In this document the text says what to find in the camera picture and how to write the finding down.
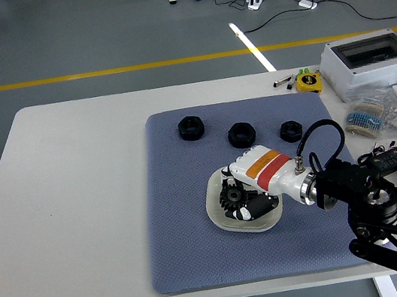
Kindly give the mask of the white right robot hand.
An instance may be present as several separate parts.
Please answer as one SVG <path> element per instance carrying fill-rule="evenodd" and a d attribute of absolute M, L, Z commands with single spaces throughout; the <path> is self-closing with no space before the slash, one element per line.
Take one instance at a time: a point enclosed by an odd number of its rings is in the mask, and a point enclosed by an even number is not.
<path fill-rule="evenodd" d="M 221 171 L 219 200 L 226 216 L 251 221 L 274 210 L 282 195 L 312 205 L 314 173 L 301 156 L 291 158 L 277 150 L 253 146 Z"/>

